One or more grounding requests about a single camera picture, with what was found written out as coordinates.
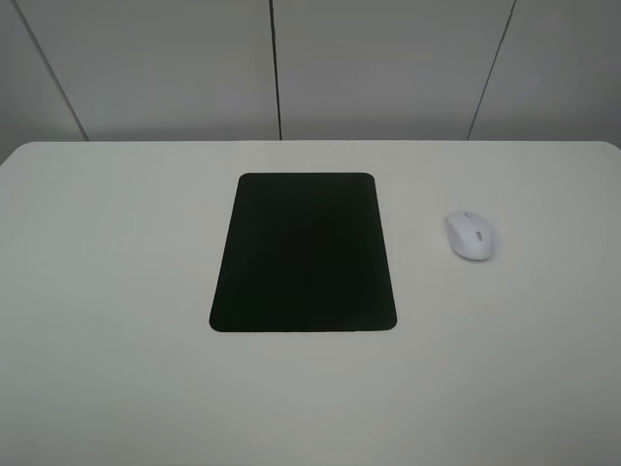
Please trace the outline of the white computer mouse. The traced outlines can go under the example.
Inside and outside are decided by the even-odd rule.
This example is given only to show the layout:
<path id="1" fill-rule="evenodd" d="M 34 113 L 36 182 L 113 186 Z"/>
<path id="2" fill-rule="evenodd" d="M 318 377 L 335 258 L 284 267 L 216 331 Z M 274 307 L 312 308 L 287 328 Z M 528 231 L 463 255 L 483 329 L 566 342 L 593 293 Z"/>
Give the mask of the white computer mouse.
<path id="1" fill-rule="evenodd" d="M 448 243 L 459 257 L 470 261 L 487 261 L 494 256 L 495 232 L 483 216 L 458 211 L 445 218 Z"/>

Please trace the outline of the black mouse pad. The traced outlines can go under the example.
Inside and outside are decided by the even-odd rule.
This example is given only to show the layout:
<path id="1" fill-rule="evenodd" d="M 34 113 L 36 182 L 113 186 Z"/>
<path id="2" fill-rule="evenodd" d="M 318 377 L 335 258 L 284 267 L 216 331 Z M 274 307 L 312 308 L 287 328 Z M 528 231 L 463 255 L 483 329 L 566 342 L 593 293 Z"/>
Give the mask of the black mouse pad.
<path id="1" fill-rule="evenodd" d="M 396 324 L 372 175 L 240 176 L 210 312 L 213 330 L 360 332 Z"/>

